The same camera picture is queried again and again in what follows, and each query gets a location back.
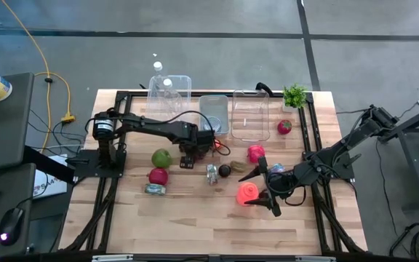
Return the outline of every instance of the green plant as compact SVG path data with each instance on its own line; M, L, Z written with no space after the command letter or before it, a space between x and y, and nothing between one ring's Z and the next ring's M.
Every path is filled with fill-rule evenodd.
M289 89L284 86L284 101L285 106L292 106L293 108L301 108L305 105L306 88L304 86L293 84Z

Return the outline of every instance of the gray floor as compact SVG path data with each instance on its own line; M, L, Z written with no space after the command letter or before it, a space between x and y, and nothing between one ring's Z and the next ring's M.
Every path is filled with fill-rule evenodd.
M193 33L302 32L294 0L116 0L107 4L100 0L8 2L21 20L32 28ZM419 0L304 0L303 3L311 33L419 35ZM1 2L0 26L18 27ZM155 60L163 62L169 74L190 76L194 89L252 89L257 82L264 82L277 90L295 82L311 89L301 39L46 36L36 37L36 40L47 57L50 70L64 76L72 88L72 111L77 121L67 126L66 132L83 132L97 89L147 86ZM419 41L318 40L312 41L312 47L321 89L332 91L338 111L366 108L373 103L400 115L419 99ZM0 36L0 74L43 70L41 58L28 37ZM53 122L58 122L66 107L65 88L61 82L53 85L51 102ZM42 78L35 82L32 109L46 119L46 86ZM414 108L404 119L418 111L418 107ZM349 132L356 117L339 115L343 134ZM37 118L31 116L30 121L44 129ZM43 139L44 134L29 129L29 145L41 146ZM419 213L404 215L400 209L403 204L419 200L419 188L415 186L418 182L407 169L402 148L397 142L391 141L379 145L379 148L390 204L400 233L405 226L419 221ZM55 145L53 139L49 145ZM362 154L361 159L354 163L354 169L368 247L373 253L386 254L396 236L384 199L375 139L369 139L353 152ZM57 212L65 209L68 197L42 201L44 206L55 206ZM33 227L42 229L44 226L38 222ZM33 230L32 239L37 243L37 250L49 248L55 231L51 233ZM401 248L396 254L407 256Z

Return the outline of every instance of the wooden table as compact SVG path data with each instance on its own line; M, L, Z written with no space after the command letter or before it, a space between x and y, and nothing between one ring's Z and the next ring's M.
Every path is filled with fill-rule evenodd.
M116 91L98 90L93 113L113 106ZM313 94L322 144L328 147L341 139L334 101L331 92ZM145 104L146 98L134 98L132 112L144 114ZM271 137L262 144L269 164L282 163L290 169L300 162L303 140L298 114L282 112L281 104L282 99L271 98ZM198 98L192 98L192 109L198 110L198 105ZM197 115L192 114L190 118L198 123ZM289 135L277 134L276 124L281 119L292 122ZM309 134L313 134L308 110L306 119ZM219 165L231 160L246 161L247 158L247 144L240 143L231 135L221 138L221 141L231 148L230 156L215 154L212 157L208 154L194 169L185 170L178 166L180 152L177 146L171 145L166 138L128 133L126 170L119 181L108 253L320 254L310 188L307 188L305 203L299 207L290 207L278 200L282 215L276 218L264 207L242 207L236 203L237 180L246 173L233 172L229 178L221 178L215 186L207 184L206 164ZM91 135L87 137L85 148L97 148L97 142ZM169 168L165 196L143 193L148 183L147 174L152 169L151 155L158 148L168 149L174 162ZM261 177L251 182L263 187ZM90 219L97 183L97 178L87 178L73 190L60 240L61 248L72 243ZM366 250L359 208L352 188L343 181L334 180L331 181L331 191L338 220L358 246ZM299 188L289 201L300 202L302 196L303 190ZM103 222L99 224L96 243L99 242ZM325 226L328 243L332 246L330 225L325 223Z

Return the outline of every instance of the white paper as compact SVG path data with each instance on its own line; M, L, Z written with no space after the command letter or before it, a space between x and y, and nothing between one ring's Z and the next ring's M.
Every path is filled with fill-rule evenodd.
M56 162L67 166L67 163L65 162L65 157L63 156L67 157L67 154L63 154L61 156L50 156L50 159L53 159ZM35 183L33 186L33 199L39 199L39 198L67 192L66 182L61 181L51 175L48 175L47 190L42 195L38 196L41 192L43 192L46 186L47 186L47 176L44 174L44 172L37 170L35 173Z

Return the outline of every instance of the yellow extension cord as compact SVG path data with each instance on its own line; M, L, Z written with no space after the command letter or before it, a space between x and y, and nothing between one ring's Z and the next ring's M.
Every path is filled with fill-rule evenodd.
M30 37L31 41L33 42L33 44L35 45L35 47L39 51L39 53L41 55L41 58L43 59L44 67L46 68L46 71L41 72L41 73L37 73L37 74L35 74L35 76L46 74L48 78L51 78L51 75L54 75L54 76L57 76L59 79L61 79L65 83L65 85L67 87L67 92L68 92L68 105L67 105L67 112L65 113L65 117L62 118L61 121L72 122L75 118L71 115L71 89L69 88L69 84L67 83L67 81L63 77L59 76L58 74L49 72L48 62L47 62L46 58L44 57L43 52L41 51L40 47L36 43L35 39L32 37L30 32L28 32L27 28L23 25L22 21L20 21L19 17L14 13L14 11L12 11L11 7L6 3L6 1L1 0L1 2L12 13L12 15L14 16L16 21L19 22L19 25L27 33L28 37ZM45 146L48 143L48 137L49 137L50 130L51 130L51 108L50 108L50 105L49 105L49 91L50 91L50 89L51 89L51 83L48 83L48 88L47 88L48 130L47 130L46 136L44 137L43 146L41 147L41 153L42 154L43 154L43 150L44 150Z

